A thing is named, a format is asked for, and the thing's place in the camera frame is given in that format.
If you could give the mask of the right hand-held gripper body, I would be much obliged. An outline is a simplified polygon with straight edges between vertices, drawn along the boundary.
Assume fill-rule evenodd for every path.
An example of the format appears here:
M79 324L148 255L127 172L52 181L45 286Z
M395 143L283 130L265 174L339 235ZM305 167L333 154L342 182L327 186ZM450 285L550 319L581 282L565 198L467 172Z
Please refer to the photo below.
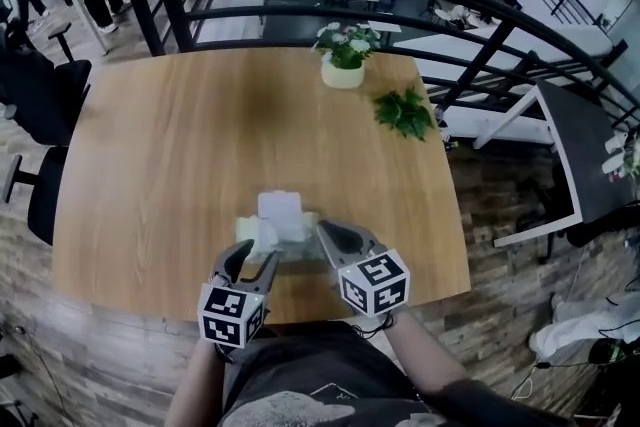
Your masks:
M395 249L338 268L337 282L341 298L367 317L388 313L409 299L410 272Z

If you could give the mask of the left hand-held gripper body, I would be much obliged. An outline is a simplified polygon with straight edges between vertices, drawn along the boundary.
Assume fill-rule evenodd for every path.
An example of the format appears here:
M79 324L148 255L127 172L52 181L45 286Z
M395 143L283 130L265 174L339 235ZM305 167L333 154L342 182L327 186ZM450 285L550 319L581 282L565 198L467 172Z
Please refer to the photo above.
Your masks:
M231 348L244 348L263 326L268 297L243 292L238 283L201 287L198 302L200 336Z

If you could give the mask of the wet wipe pack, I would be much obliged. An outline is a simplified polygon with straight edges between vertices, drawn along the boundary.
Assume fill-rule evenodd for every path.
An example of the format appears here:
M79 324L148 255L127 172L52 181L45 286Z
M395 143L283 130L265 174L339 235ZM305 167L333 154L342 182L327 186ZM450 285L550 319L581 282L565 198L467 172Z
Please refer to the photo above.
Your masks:
M258 238L259 219L269 219L277 229L279 243L268 247L260 245ZM257 212L249 217L237 217L235 221L236 241L254 240L251 254L246 263L261 264L273 251L283 253L284 262L323 259L316 226L319 215L304 211L298 192L262 192L257 199Z

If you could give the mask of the white tissue sheet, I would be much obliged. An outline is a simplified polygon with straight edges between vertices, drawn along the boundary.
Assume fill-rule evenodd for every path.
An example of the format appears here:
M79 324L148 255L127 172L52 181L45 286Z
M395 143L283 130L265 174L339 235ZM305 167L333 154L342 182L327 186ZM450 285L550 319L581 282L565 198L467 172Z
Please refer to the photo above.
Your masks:
M277 229L269 219L259 219L258 238L260 245L267 250L268 247L276 246L279 243Z

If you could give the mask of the person's right forearm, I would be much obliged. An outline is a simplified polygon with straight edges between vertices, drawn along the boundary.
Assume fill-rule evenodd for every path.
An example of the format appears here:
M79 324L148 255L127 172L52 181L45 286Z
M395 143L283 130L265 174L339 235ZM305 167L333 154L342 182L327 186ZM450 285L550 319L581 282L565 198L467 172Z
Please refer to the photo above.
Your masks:
M435 395L469 378L463 365L409 309L398 308L391 318L385 336L409 380L421 394Z

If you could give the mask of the person's left forearm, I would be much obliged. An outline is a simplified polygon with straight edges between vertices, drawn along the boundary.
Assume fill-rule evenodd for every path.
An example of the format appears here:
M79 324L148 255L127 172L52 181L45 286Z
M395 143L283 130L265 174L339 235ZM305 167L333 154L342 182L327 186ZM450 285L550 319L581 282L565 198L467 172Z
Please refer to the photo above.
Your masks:
M216 346L200 339L169 410L164 427L217 427L222 418L225 362Z

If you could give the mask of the person's black shirt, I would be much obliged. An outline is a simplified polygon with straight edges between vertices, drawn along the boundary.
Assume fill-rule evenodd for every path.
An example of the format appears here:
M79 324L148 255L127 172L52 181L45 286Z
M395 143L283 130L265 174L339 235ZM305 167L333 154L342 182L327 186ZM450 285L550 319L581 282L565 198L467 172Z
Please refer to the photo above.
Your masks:
M233 360L218 427L576 427L475 380L422 395L345 324L260 339Z

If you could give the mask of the wooden table with white legs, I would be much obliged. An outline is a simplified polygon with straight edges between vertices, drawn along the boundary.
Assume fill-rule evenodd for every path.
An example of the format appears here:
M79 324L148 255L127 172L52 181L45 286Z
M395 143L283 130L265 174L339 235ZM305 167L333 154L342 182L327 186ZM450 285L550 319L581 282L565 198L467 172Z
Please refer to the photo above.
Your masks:
M61 181L54 287L74 300L192 320L216 256L262 192L371 230L398 250L420 305L470 289L440 134L404 138L373 102L418 88L415 62L377 54L364 83L327 87L306 49L200 51L107 67Z

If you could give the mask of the green leafy plant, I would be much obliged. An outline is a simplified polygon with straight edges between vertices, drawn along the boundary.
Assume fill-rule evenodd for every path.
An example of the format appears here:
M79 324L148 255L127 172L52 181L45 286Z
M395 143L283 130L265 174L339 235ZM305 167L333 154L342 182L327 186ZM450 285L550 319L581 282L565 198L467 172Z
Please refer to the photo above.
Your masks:
M391 91L374 101L375 119L403 138L425 141L427 132L434 127L432 115L424 105L423 96L414 88L404 92Z

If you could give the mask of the white pot with flowers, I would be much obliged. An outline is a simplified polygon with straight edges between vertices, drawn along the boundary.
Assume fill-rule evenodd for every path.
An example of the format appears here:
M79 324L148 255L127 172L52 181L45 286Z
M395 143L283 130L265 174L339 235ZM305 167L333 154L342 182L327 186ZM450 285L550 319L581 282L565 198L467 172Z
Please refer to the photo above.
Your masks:
M323 82L334 89L358 88L364 80L365 62L380 48L380 38L367 23L335 21L319 29L312 50L321 55Z

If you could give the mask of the grey table with white legs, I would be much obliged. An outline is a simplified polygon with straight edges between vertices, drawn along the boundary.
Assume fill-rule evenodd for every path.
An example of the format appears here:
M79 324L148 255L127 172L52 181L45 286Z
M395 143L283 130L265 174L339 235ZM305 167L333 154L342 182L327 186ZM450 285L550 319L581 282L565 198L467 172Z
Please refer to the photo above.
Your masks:
M606 151L606 143L615 133L604 109L545 81L538 80L499 120L484 127L473 147L484 146L534 103L540 106L555 144L573 211L539 227L497 238L493 241L496 247L596 221L634 200L629 177L612 181L603 171L605 161L617 157Z

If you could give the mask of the white vase with flowers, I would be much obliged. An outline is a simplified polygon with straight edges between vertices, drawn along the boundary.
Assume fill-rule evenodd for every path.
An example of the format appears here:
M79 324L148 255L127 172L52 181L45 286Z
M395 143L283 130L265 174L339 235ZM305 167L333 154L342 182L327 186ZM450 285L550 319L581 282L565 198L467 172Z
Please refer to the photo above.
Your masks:
M615 131L605 143L605 150L609 157L601 169L610 181L640 177L640 134Z

